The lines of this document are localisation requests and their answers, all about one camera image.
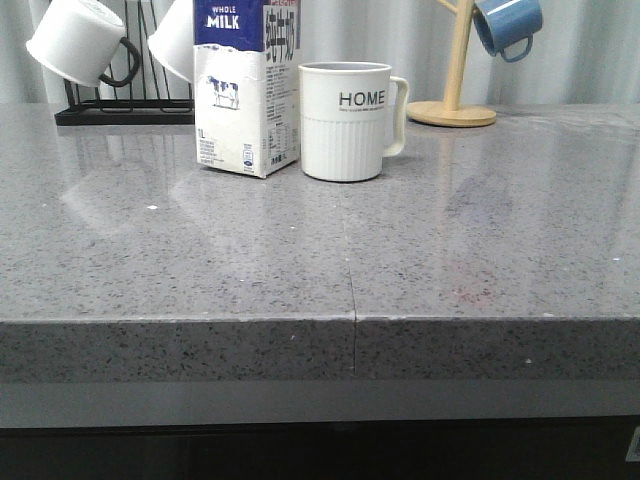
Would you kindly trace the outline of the cream HOME mug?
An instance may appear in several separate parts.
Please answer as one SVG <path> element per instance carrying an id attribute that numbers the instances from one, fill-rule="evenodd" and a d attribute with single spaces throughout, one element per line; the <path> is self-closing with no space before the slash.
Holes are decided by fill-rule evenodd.
<path id="1" fill-rule="evenodd" d="M 299 66 L 301 168 L 309 177 L 360 182 L 406 143 L 407 80 L 387 64 L 313 62 Z"/>

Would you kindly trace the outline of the blue ceramic mug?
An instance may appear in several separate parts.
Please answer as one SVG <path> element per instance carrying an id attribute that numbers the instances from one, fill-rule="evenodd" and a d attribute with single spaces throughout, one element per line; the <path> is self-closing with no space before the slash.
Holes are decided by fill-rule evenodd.
<path id="1" fill-rule="evenodd" d="M 543 13 L 538 0 L 485 0 L 475 3 L 473 22 L 489 55 L 515 63 L 530 53 Z"/>

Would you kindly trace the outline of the wooden mug tree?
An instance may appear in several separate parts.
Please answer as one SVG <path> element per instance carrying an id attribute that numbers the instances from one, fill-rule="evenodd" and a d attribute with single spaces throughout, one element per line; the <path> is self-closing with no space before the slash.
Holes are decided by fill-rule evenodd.
<path id="1" fill-rule="evenodd" d="M 439 4 L 455 16 L 444 97 L 442 101 L 411 102 L 407 105 L 407 115 L 413 121 L 435 126 L 476 128 L 492 125 L 496 121 L 494 110 L 461 103 L 474 2 L 439 1 Z"/>

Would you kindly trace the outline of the blue white milk carton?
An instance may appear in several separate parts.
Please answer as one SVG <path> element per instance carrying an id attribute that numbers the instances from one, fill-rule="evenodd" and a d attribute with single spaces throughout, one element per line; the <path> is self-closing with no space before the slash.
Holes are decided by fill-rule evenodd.
<path id="1" fill-rule="evenodd" d="M 266 178 L 300 157 L 298 1 L 194 4 L 196 159 Z"/>

